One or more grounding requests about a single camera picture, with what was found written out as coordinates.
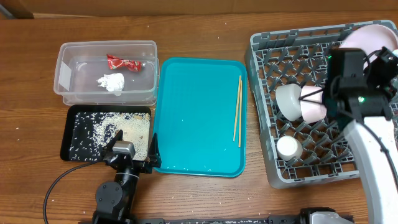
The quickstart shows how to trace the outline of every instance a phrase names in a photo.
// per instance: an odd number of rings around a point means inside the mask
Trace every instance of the chopstick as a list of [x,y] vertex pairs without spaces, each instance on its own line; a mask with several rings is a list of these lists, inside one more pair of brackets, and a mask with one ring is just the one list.
[[235,141],[235,135],[236,135],[236,123],[238,122],[238,109],[239,109],[239,97],[241,94],[241,76],[239,76],[239,81],[238,81],[238,96],[236,97],[236,111],[235,111],[235,125],[234,125],[234,141]]
[[240,84],[241,91],[240,91],[239,97],[240,97],[241,103],[240,103],[240,109],[239,109],[239,147],[241,147],[241,136],[242,136],[242,90],[243,90],[242,80],[240,83],[241,83]]

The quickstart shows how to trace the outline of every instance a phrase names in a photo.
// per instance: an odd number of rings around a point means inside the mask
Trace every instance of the red candy wrapper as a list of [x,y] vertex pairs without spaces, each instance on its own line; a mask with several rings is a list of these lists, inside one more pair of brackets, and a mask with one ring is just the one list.
[[121,67],[127,67],[130,71],[140,72],[141,71],[141,62],[134,60],[125,60],[117,58],[113,55],[107,54],[108,65],[110,69],[117,69]]

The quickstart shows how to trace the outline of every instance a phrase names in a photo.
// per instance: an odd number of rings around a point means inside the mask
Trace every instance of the plastic crate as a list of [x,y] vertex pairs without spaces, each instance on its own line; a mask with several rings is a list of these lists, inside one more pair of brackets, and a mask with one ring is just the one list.
[[[352,31],[370,24],[384,25],[398,34],[391,21],[371,21],[251,36],[245,62],[259,115],[261,148],[271,186],[283,189],[359,177],[352,152],[339,137],[336,121],[325,118],[313,124],[302,119],[290,122],[276,107],[275,90],[288,83],[323,86],[328,50],[340,45]],[[394,112],[398,111],[398,105],[391,107]],[[285,135],[302,143],[300,159],[285,162],[278,158],[275,145]]]

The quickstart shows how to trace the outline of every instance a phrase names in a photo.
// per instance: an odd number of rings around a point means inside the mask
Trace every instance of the wooden surface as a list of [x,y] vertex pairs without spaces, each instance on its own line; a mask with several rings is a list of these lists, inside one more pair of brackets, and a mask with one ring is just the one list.
[[[154,40],[163,63],[170,57],[243,62],[256,32],[390,19],[397,11],[223,16],[158,16],[0,21],[0,223],[43,223],[50,184],[75,162],[59,158],[68,107],[53,92],[55,62],[65,42]],[[239,218],[296,214],[300,208],[332,207],[368,222],[359,179],[276,190],[267,182],[252,94],[244,172],[224,179],[154,172],[142,175],[132,212],[139,218]],[[98,164],[75,171],[54,188],[50,223],[89,220],[95,191],[114,171]]]

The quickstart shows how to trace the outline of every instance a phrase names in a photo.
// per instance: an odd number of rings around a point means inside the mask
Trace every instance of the transparent bin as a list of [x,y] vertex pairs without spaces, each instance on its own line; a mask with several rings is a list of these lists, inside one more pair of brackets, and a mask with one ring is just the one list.
[[[111,70],[106,54],[138,60],[145,66],[140,72],[126,67]],[[159,70],[156,43],[151,40],[65,43],[55,67],[54,92],[63,96],[66,105],[154,105]],[[112,73],[123,74],[123,91],[98,86],[99,78]]]

